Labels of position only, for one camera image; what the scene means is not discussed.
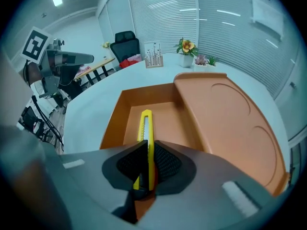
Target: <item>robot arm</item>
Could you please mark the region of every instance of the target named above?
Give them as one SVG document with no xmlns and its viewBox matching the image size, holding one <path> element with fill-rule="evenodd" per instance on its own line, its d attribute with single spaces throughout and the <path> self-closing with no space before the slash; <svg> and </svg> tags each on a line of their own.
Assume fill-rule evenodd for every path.
<svg viewBox="0 0 307 230">
<path fill-rule="evenodd" d="M 63 40 L 52 39 L 51 35 L 35 27 L 26 40 L 21 56 L 31 63 L 26 63 L 25 80 L 29 84 L 42 80 L 45 93 L 40 98 L 58 92 L 59 84 L 68 85 L 80 66 L 94 61 L 93 55 L 61 51 L 62 45 Z"/>
</svg>

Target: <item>cable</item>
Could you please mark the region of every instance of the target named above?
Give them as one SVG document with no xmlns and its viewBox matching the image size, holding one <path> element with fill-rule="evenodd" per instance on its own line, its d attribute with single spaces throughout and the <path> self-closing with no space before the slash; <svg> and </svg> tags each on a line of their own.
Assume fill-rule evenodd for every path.
<svg viewBox="0 0 307 230">
<path fill-rule="evenodd" d="M 58 127 L 58 129 L 60 130 L 60 128 L 61 128 L 61 127 L 62 127 L 62 129 L 64 130 L 64 127 L 63 127 L 63 125 L 60 125 L 60 126 Z"/>
<path fill-rule="evenodd" d="M 72 80 L 69 82 L 69 84 L 66 84 L 66 85 L 64 85 L 64 84 L 62 84 L 62 83 L 60 83 L 62 86 L 68 86 L 68 85 L 70 85 L 71 84 L 71 82 L 72 82 Z"/>
<path fill-rule="evenodd" d="M 29 82 L 28 62 L 29 62 L 29 60 L 27 60 L 25 65 L 24 65 L 23 77 L 24 77 L 24 80 L 29 85 L 29 87 L 31 87 L 30 86 L 30 82 Z M 60 141 L 61 149 L 62 149 L 62 151 L 64 151 L 64 149 L 63 149 L 64 144 L 63 144 L 63 141 L 62 141 L 61 134 L 59 133 L 57 128 L 51 123 L 51 121 L 46 117 L 46 115 L 42 112 L 42 110 L 40 109 L 39 105 L 37 104 L 37 99 L 36 99 L 35 95 L 32 96 L 32 100 L 33 100 L 33 103 L 34 103 L 35 107 L 38 110 L 38 113 L 41 115 L 42 119 L 44 120 L 44 122 L 47 124 L 47 126 L 50 128 L 50 130 L 56 136 L 56 138 Z"/>
<path fill-rule="evenodd" d="M 36 106 L 39 114 L 41 115 L 41 117 L 43 118 L 43 120 L 45 121 L 45 123 L 48 125 L 48 127 L 50 128 L 50 130 L 53 132 L 53 134 L 56 136 L 56 138 L 60 141 L 61 143 L 61 149 L 62 151 L 64 151 L 63 149 L 63 141 L 62 141 L 62 136 L 61 134 L 59 133 L 59 131 L 57 130 L 57 128 L 50 122 L 50 120 L 46 117 L 46 115 L 42 112 L 42 110 L 39 108 L 38 104 L 37 104 L 37 100 L 36 100 L 36 97 L 35 95 L 32 96 L 32 100 L 34 102 L 34 105 Z"/>
</svg>

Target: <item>white flower pot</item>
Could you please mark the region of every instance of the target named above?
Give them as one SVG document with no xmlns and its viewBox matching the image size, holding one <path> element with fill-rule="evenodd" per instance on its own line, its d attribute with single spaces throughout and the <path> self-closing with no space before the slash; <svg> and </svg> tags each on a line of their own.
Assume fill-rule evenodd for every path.
<svg viewBox="0 0 307 230">
<path fill-rule="evenodd" d="M 216 72 L 216 67 L 211 65 L 196 65 L 193 64 L 193 71 L 202 71 L 202 72 Z"/>
<path fill-rule="evenodd" d="M 181 67 L 191 67 L 194 58 L 192 56 L 180 55 L 179 57 L 179 65 Z"/>
</svg>

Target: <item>metal frame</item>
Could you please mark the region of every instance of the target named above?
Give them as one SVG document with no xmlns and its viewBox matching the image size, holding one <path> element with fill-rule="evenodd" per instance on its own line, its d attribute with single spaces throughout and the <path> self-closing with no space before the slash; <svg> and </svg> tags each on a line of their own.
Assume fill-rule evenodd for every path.
<svg viewBox="0 0 307 230">
<path fill-rule="evenodd" d="M 198 0 L 195 0 L 195 7 L 196 7 L 196 42 L 195 44 L 198 46 L 199 35 L 200 35 L 200 6 Z"/>
<path fill-rule="evenodd" d="M 295 59 L 295 65 L 293 66 L 290 74 L 288 75 L 288 79 L 286 80 L 286 82 L 284 83 L 284 86 L 282 87 L 281 90 L 279 90 L 278 92 L 278 95 L 275 96 L 274 101 L 276 102 L 276 104 L 278 103 L 283 103 L 283 98 L 284 98 L 284 95 L 285 93 L 287 92 L 287 89 L 289 88 L 289 85 L 290 83 L 292 82 L 292 78 L 293 78 L 293 75 L 295 74 L 295 72 L 297 71 L 298 69 L 298 64 L 302 58 L 302 55 L 304 54 L 303 52 L 303 47 L 304 47 L 304 43 L 303 42 L 300 42 L 299 43 L 299 47 L 298 47 L 298 52 L 297 52 L 297 55 L 296 55 L 296 59 Z"/>
<path fill-rule="evenodd" d="M 298 143 L 307 137 L 307 125 L 294 137 L 289 140 L 289 147 L 295 147 Z"/>
<path fill-rule="evenodd" d="M 303 159 L 302 158 L 302 148 L 301 148 L 301 144 L 300 143 L 296 144 L 295 146 L 297 146 L 298 153 L 299 153 L 298 177 L 300 177 L 302 175 L 302 172 L 303 172 L 303 169 L 302 169 L 302 159 Z M 293 171 L 295 170 L 295 167 L 297 167 L 297 164 L 293 164 L 293 148 L 294 147 L 292 147 L 290 149 L 290 178 L 289 178 L 289 181 L 288 181 L 288 185 L 291 185 L 292 177 L 293 177 Z"/>
<path fill-rule="evenodd" d="M 114 40 L 114 42 L 115 42 L 115 35 L 114 35 L 114 33 L 113 33 L 113 30 L 112 30 L 112 26 L 111 26 L 111 22 L 110 22 L 110 17 L 109 17 L 109 12 L 107 11 L 107 4 L 105 4 L 104 7 L 106 7 L 107 21 L 109 22 L 110 29 L 111 29 L 111 33 L 112 33 L 112 36 L 113 36 L 113 40 Z"/>
<path fill-rule="evenodd" d="M 105 77 L 108 77 L 109 74 L 108 74 L 108 72 L 107 72 L 105 66 L 102 66 L 101 68 L 102 68 L 102 71 L 104 72 Z M 100 77 L 98 71 L 97 71 L 97 70 L 94 70 L 93 73 L 94 73 L 94 75 L 95 75 L 97 81 L 99 82 L 99 81 L 101 80 L 101 77 Z M 86 74 L 85 76 L 87 77 L 89 83 L 90 83 L 91 85 L 94 85 L 94 82 L 93 82 L 93 80 L 92 80 L 90 74 Z"/>
<path fill-rule="evenodd" d="M 134 34 L 136 36 L 136 31 L 135 31 L 135 26 L 134 26 L 134 19 L 133 19 L 133 14 L 132 14 L 132 8 L 131 8 L 131 2 L 129 1 L 129 8 L 130 8 L 130 14 L 131 14 L 131 19 L 132 19 L 132 24 L 133 24 L 133 28 L 134 28 Z"/>
<path fill-rule="evenodd" d="M 302 54 L 301 47 L 302 47 L 302 45 L 304 45 L 304 43 L 302 44 L 302 42 L 299 42 L 298 50 L 297 50 L 297 53 L 296 53 L 295 62 L 298 62 L 298 59 L 300 59 L 300 57 L 301 57 L 301 54 Z M 283 81 L 283 84 L 281 84 L 281 86 L 278 88 L 277 92 L 273 96 L 274 100 L 277 100 L 278 98 L 280 98 L 280 94 L 283 92 L 283 90 L 285 88 L 287 88 L 289 85 L 291 85 L 291 80 L 290 79 L 291 79 L 292 74 L 295 72 L 295 68 L 297 68 L 297 64 L 296 63 L 287 72 L 287 79 L 285 79 Z"/>
</svg>

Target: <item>black office chair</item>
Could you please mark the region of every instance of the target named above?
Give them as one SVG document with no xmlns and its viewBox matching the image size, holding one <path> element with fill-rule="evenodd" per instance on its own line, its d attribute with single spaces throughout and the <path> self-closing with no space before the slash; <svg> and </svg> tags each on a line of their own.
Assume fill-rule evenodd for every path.
<svg viewBox="0 0 307 230">
<path fill-rule="evenodd" d="M 35 115 L 32 107 L 30 106 L 26 107 L 23 113 L 21 114 L 21 117 L 22 117 L 21 125 L 24 126 L 26 130 L 35 134 L 36 137 L 40 138 L 42 141 L 46 141 L 47 137 L 52 137 L 48 135 L 50 130 L 44 129 L 45 125 L 44 121 Z"/>
<path fill-rule="evenodd" d="M 140 42 L 132 31 L 115 34 L 115 42 L 110 48 L 120 62 L 140 53 Z"/>
</svg>

